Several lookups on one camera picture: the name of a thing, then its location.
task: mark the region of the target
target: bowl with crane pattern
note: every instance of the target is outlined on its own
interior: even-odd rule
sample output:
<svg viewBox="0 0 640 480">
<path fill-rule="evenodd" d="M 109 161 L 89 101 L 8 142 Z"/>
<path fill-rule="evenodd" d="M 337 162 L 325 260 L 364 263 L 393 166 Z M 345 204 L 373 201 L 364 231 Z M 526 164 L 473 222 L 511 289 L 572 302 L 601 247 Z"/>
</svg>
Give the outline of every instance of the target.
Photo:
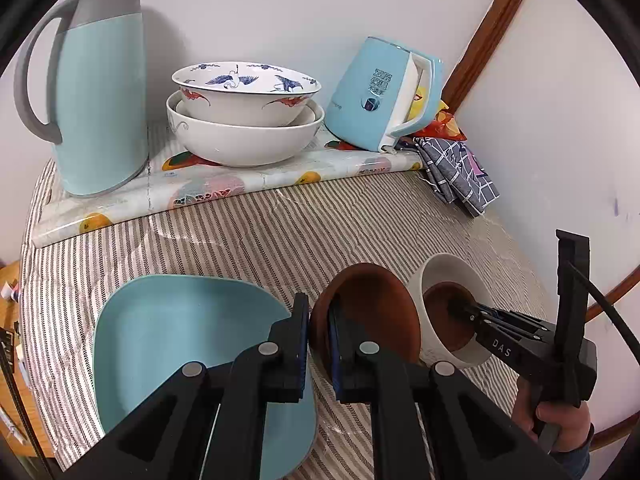
<svg viewBox="0 0 640 480">
<path fill-rule="evenodd" d="M 192 118 L 233 126 L 286 126 L 321 88 L 301 72 L 244 61 L 199 63 L 172 79 Z"/>
</svg>

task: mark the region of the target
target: white bowl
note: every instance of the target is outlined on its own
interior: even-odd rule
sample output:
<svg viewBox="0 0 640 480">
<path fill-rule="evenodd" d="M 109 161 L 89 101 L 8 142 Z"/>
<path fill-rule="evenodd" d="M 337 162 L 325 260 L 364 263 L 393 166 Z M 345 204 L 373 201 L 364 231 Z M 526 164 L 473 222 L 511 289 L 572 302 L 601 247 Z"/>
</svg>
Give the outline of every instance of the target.
<svg viewBox="0 0 640 480">
<path fill-rule="evenodd" d="M 166 100 L 169 126 L 191 153 L 235 168 L 272 164 L 301 152 L 324 120 L 324 110 L 308 100 L 300 118 L 289 126 L 263 128 L 209 123 L 178 113 L 180 91 Z"/>
<path fill-rule="evenodd" d="M 407 284 L 407 289 L 414 299 L 420 319 L 420 335 L 422 337 L 420 359 L 428 365 L 437 361 L 449 361 L 457 368 L 467 368 L 484 363 L 491 356 L 491 352 L 476 342 L 476 336 L 460 350 L 449 352 L 436 335 L 424 307 L 422 295 L 440 282 L 459 283 L 471 293 L 478 303 L 490 307 L 494 306 L 494 301 L 484 282 L 468 263 L 453 254 L 434 254 L 420 266 Z"/>
<path fill-rule="evenodd" d="M 201 63 L 172 75 L 189 115 L 235 126 L 284 126 L 321 88 L 303 73 L 243 61 Z"/>
</svg>

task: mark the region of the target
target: striped tablecloth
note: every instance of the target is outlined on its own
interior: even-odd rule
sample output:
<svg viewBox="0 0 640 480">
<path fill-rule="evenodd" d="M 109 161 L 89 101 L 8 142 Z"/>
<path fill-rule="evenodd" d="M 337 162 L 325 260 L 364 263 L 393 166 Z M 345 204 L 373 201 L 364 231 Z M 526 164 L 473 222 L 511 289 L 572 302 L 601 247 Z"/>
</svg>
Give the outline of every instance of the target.
<svg viewBox="0 0 640 480">
<path fill-rule="evenodd" d="M 35 249 L 31 232 L 55 166 L 36 184 L 22 246 L 21 321 L 34 397 L 56 457 L 69 467 L 101 437 L 92 392 L 92 334 L 107 298 L 142 274 L 200 274 L 247 280 L 287 306 L 296 291 L 313 302 L 357 262 L 387 267 L 407 282 L 430 254 L 468 261 L 498 307 L 543 316 L 548 301 L 497 219 L 471 219 L 433 196 L 415 171 L 271 189 L 123 222 Z M 372 478 L 370 417 L 335 402 L 311 364 L 319 430 L 291 477 Z M 515 374 L 495 358 L 468 370 L 502 409 Z"/>
</svg>

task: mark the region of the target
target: folded cloth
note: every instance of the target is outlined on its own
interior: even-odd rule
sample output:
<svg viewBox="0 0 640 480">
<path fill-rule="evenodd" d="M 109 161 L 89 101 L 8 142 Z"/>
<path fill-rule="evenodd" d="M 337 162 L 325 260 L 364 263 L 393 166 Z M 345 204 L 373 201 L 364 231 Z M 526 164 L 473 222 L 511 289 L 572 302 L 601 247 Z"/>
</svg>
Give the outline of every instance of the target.
<svg viewBox="0 0 640 480">
<path fill-rule="evenodd" d="M 424 163 L 425 182 L 436 196 L 447 204 L 459 198 L 472 216 L 480 216 L 500 196 L 464 142 L 416 137 L 401 139 L 398 148 L 417 152 Z"/>
</svg>

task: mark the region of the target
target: silver screw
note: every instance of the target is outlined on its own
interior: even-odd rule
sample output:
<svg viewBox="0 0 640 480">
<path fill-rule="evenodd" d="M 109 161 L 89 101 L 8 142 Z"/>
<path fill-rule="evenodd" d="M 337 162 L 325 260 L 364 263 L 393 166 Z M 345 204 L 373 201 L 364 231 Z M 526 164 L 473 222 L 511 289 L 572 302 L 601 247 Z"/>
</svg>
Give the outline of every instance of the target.
<svg viewBox="0 0 640 480">
<path fill-rule="evenodd" d="M 196 375 L 199 375 L 201 371 L 202 365 L 196 361 L 187 363 L 182 367 L 182 374 L 185 377 L 195 377 Z"/>
<path fill-rule="evenodd" d="M 374 343 L 373 341 L 363 341 L 360 343 L 360 351 L 363 354 L 373 355 L 377 354 L 379 350 L 380 347 L 378 346 L 378 343 Z"/>
<path fill-rule="evenodd" d="M 436 363 L 435 370 L 440 375 L 450 376 L 456 371 L 456 367 L 449 361 L 440 361 Z"/>
<path fill-rule="evenodd" d="M 258 352 L 262 355 L 273 355 L 278 351 L 278 345 L 271 341 L 265 341 L 260 346 L 258 346 Z"/>
</svg>

